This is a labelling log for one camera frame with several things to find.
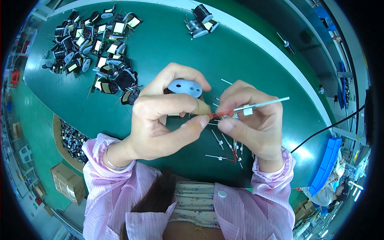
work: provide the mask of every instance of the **blue plastic tray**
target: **blue plastic tray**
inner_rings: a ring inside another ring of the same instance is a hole
[[[327,148],[325,149],[320,168],[317,171],[310,188],[308,189],[309,193],[312,194],[312,197],[324,187],[324,184],[331,174],[333,165],[335,164],[340,145],[341,138],[334,137],[328,140]]]

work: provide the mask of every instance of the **white button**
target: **white button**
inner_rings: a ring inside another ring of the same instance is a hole
[[[227,193],[224,192],[224,191],[218,191],[218,192],[217,192],[217,195],[219,195],[220,197],[226,197],[226,196],[227,196]]]

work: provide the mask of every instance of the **workbench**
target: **workbench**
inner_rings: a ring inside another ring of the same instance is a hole
[[[97,3],[78,7],[76,10],[89,17],[93,11],[111,8],[113,2]],[[143,2],[118,2],[116,11],[134,12],[143,23],[128,37],[128,52],[132,68],[138,72],[139,84],[146,86],[168,63],[176,62],[201,71],[211,84],[212,90],[203,93],[204,100],[213,111],[222,92],[242,79],[267,94],[279,98],[289,96],[283,102],[283,146],[292,150],[308,136],[326,127],[311,98],[293,76],[266,51],[238,34],[220,25],[208,35],[191,39],[185,26],[185,15],[172,7]],[[125,138],[131,131],[132,106],[121,105],[117,95],[98,91],[88,95],[95,73],[89,70],[79,78],[52,74],[41,66],[44,50],[52,48],[52,34],[71,13],[66,11],[50,17],[39,29],[26,64],[24,81],[34,94],[55,114],[85,135],[95,138],[105,133]],[[91,68],[96,60],[91,57]],[[186,119],[168,119],[167,127],[173,131]],[[221,136],[216,126],[208,125],[196,142],[185,146],[179,152],[153,161],[140,162],[159,169],[171,167],[175,174],[203,182],[220,182],[229,186],[249,187],[252,177],[251,153],[244,151],[243,167],[223,159],[205,157],[205,154],[225,156],[217,144],[211,129]],[[329,131],[308,141],[298,149],[295,177],[291,187],[309,186],[321,162]]]

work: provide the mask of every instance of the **plastic stool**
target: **plastic stool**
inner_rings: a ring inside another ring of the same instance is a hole
[[[20,154],[20,157],[21,157],[23,163],[33,161],[32,157],[31,157],[32,151],[28,149],[28,144],[19,150],[19,154]]]

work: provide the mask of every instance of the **wrist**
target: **wrist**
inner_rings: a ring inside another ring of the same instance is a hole
[[[266,156],[261,156],[261,157],[257,157],[257,159],[259,160],[263,160],[263,161],[266,161],[266,162],[279,162],[283,159],[283,156],[282,156],[282,153],[281,153],[281,149],[279,150],[276,150],[273,154],[268,154]]]
[[[104,163],[111,168],[128,166],[133,160],[135,159],[127,154],[127,149],[125,148],[123,142],[112,143],[103,155]]]

